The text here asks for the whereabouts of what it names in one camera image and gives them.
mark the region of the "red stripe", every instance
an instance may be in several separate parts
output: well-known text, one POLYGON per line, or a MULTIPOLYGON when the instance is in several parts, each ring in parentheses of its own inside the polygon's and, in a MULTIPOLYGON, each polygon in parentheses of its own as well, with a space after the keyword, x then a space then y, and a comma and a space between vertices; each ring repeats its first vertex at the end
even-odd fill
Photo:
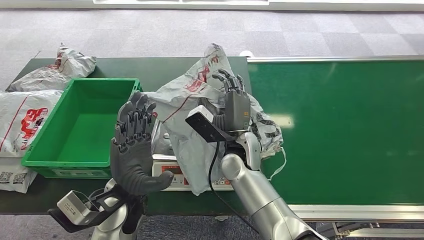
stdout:
POLYGON ((200 89, 200 91, 199 92, 197 92, 197 93, 193 93, 193 94, 190 94, 190 95, 188 95, 188 97, 186 97, 185 98, 185 100, 182 102, 182 104, 181 104, 181 106, 179 106, 179 108, 177 109, 177 110, 175 110, 171 115, 169 115, 164 121, 163 121, 163 123, 165 123, 168 119, 170 119, 174 114, 176 114, 183 106, 184 106, 184 104, 186 104, 186 102, 187 102, 187 100, 189 99, 189 97, 191 97, 191 96, 193 96, 193 95, 197 95, 197 94, 199 94, 203 89, 205 89, 205 87, 203 87, 202 89, 200 89))
POLYGON ((0 151, 2 150, 3 144, 5 143, 6 137, 8 136, 9 131, 10 131, 10 130, 11 130, 11 128, 12 128, 12 124, 13 124, 13 122, 15 121, 16 116, 17 116, 17 115, 18 115, 18 113, 19 113, 19 110, 21 110, 22 105, 24 105, 25 100, 27 100, 27 98, 28 98, 28 96, 26 96, 26 97, 23 99, 22 103, 20 104, 19 108, 17 109, 17 111, 16 111, 16 113, 15 113, 15 115, 14 115, 13 119, 12 119, 12 122, 10 122, 10 125, 9 125, 9 128, 7 129, 6 135, 4 135, 3 141, 1 141, 1 144, 0 144, 0 151))

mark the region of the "black cable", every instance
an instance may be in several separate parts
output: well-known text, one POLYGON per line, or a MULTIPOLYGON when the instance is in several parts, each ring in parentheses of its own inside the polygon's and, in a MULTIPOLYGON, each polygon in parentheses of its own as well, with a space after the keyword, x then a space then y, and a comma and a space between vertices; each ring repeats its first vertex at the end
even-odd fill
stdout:
POLYGON ((212 168, 215 164, 215 160, 217 160, 217 156, 218 156, 218 152, 220 151, 220 142, 217 141, 216 142, 216 149, 215 149, 215 154, 213 155, 213 159, 212 162, 210 163, 210 167, 209 167, 209 176, 208 176, 208 180, 209 180, 209 187, 210 190, 216 195, 216 197, 221 200, 231 211, 233 211, 235 213, 235 215, 237 215, 241 220, 243 220, 243 222, 245 222, 249 227, 251 227, 257 234, 259 234, 258 230, 256 230, 256 228, 250 223, 248 222, 242 215, 240 215, 240 213, 238 213, 232 206, 230 206, 230 204, 228 204, 221 196, 218 195, 218 193, 214 190, 214 188, 212 187, 212 180, 211 180, 211 175, 212 175, 212 168))
POLYGON ((91 201, 92 197, 102 194, 104 191, 105 191, 105 188, 96 189, 92 193, 90 193, 90 195, 88 195, 88 199, 91 201))

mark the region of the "gray carpet floor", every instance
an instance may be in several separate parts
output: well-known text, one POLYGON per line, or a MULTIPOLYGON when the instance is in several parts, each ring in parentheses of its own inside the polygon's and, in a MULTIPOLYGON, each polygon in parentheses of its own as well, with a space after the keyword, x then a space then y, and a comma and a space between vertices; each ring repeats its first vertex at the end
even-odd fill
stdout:
MULTIPOLYGON (((54 58, 61 42, 102 58, 200 57, 209 43, 229 56, 424 55, 424 13, 0 9, 0 90, 31 58, 54 58)), ((0 240, 86 240, 92 233, 69 234, 49 216, 0 215, 0 222, 0 240)), ((258 236, 236 217, 153 216, 139 239, 258 236)))

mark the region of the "qr code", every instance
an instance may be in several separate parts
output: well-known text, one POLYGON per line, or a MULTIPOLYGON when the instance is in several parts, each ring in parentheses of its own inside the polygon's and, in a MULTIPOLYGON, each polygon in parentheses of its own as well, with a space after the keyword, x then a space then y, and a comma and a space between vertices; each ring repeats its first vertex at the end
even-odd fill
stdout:
POLYGON ((12 175, 13 175, 12 172, 2 171, 0 173, 0 184, 10 183, 12 175))
POLYGON ((26 176, 27 176, 27 173, 17 173, 13 177, 13 184, 23 184, 26 176))

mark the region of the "white plastic bag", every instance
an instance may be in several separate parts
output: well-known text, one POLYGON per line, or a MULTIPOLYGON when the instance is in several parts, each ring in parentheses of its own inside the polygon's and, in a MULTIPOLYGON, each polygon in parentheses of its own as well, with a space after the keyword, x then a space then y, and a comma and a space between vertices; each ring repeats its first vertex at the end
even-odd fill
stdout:
POLYGON ((21 165, 20 157, 0 157, 0 190, 26 194, 37 173, 21 165))
POLYGON ((0 157, 24 156, 62 92, 0 92, 0 157))
MULTIPOLYGON (((215 152, 215 144, 207 143, 185 121, 190 110, 199 105, 200 98, 206 98, 217 108, 225 107, 225 88, 221 81, 212 78, 218 69, 231 74, 231 67, 222 48, 210 45, 205 57, 193 65, 184 75, 170 81, 156 92, 145 92, 150 101, 156 102, 155 115, 169 133, 172 149, 185 178, 195 195, 209 187, 208 172, 215 152)), ((281 129, 267 116, 258 101, 251 95, 250 129, 261 143, 261 157, 275 155, 283 142, 281 129)), ((212 169, 212 181, 222 177, 219 169, 224 154, 220 149, 212 169)))
POLYGON ((57 50, 54 64, 38 68, 10 85, 12 91, 64 90, 72 78, 85 78, 96 68, 95 56, 65 46, 57 50))

